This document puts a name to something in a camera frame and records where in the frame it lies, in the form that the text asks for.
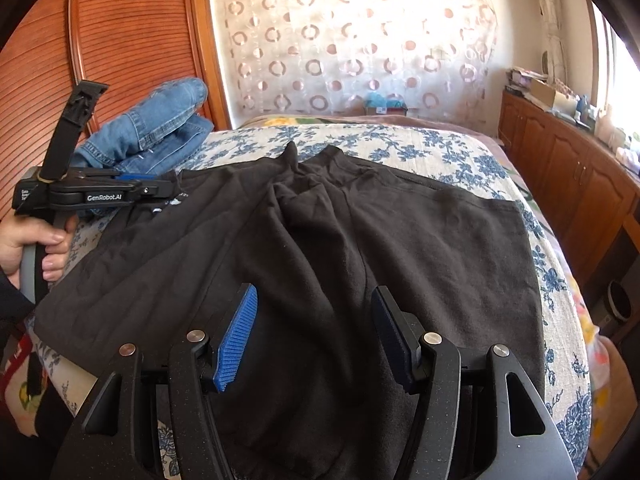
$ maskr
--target floral bedspread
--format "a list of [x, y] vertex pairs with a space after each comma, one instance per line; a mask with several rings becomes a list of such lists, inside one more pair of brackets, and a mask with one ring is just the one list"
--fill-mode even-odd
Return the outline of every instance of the floral bedspread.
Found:
[[[531, 202], [527, 203], [523, 197], [523, 192], [528, 194], [524, 183], [521, 180], [514, 183], [513, 178], [518, 180], [519, 176], [508, 160], [504, 158], [499, 162], [492, 154], [494, 151], [500, 156], [499, 147], [488, 137], [483, 140], [490, 141], [487, 143], [492, 150], [478, 138], [426, 128], [382, 124], [282, 124], [275, 121], [273, 126], [214, 132], [183, 167], [199, 170], [261, 156], [277, 156], [290, 140], [298, 146], [300, 159], [313, 156], [327, 144], [333, 144], [347, 155], [435, 178], [484, 198], [517, 203], [529, 234], [542, 300], [544, 400], [578, 471], [587, 451], [591, 423], [590, 371], [581, 318], [578, 316], [584, 304], [579, 290], [572, 286], [575, 282], [567, 274], [568, 267], [558, 242], [546, 222], [541, 223], [539, 210], [535, 214]], [[81, 225], [74, 237], [67, 272], [96, 246], [109, 220], [102, 218]], [[577, 291], [578, 305], [572, 288]], [[48, 348], [33, 330], [30, 330], [30, 335], [50, 380], [75, 413], [95, 378]], [[170, 430], [164, 426], [161, 429], [165, 475], [172, 478], [178, 474], [175, 448]]]

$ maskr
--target patterned curtain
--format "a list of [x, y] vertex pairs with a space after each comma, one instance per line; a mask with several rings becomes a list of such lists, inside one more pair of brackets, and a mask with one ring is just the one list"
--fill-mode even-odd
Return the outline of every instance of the patterned curtain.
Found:
[[369, 92], [410, 115], [480, 129], [491, 0], [212, 0], [236, 123], [363, 113]]
[[560, 0], [539, 0], [542, 17], [545, 22], [546, 40], [548, 43], [548, 68], [550, 82], [566, 83], [566, 63], [562, 47], [562, 9]]

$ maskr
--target blue jeans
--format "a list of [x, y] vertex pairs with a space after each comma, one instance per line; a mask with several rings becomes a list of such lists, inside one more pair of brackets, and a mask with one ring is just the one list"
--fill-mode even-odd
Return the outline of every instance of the blue jeans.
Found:
[[168, 81], [109, 121], [74, 152], [76, 168], [163, 174], [187, 160], [213, 130], [195, 111], [207, 98], [197, 77]]

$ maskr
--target metal screw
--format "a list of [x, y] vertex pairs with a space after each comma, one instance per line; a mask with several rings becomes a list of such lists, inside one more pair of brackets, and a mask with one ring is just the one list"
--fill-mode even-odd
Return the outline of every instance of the metal screw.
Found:
[[498, 357], [507, 357], [510, 351], [505, 345], [494, 345], [494, 354]]
[[120, 350], [118, 350], [120, 352], [120, 355], [123, 357], [127, 357], [133, 354], [133, 352], [136, 351], [136, 346], [133, 343], [124, 343], [124, 345], [122, 345], [120, 347]]
[[431, 345], [439, 345], [440, 343], [442, 343], [442, 336], [435, 332], [427, 332], [422, 336], [422, 338], [425, 342]]
[[187, 341], [191, 343], [199, 343], [204, 339], [205, 333], [202, 330], [191, 330], [187, 334]]

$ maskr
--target sleeve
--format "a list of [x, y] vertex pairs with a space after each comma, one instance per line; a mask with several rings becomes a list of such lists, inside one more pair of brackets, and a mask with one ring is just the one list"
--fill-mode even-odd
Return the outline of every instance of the sleeve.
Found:
[[21, 322], [34, 308], [0, 269], [0, 350], [6, 346], [11, 326]]

